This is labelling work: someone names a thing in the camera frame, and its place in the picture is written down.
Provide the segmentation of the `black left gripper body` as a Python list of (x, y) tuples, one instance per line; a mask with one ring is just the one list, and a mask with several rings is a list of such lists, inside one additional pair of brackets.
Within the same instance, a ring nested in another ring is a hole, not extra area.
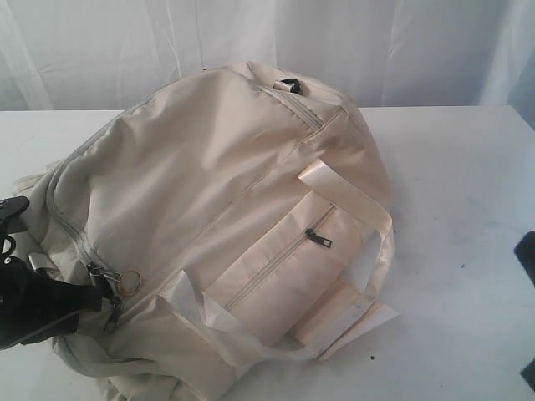
[(46, 339), (43, 320), (45, 276), (13, 256), (16, 241), (11, 236), (1, 251), (1, 350), (16, 345), (41, 343)]

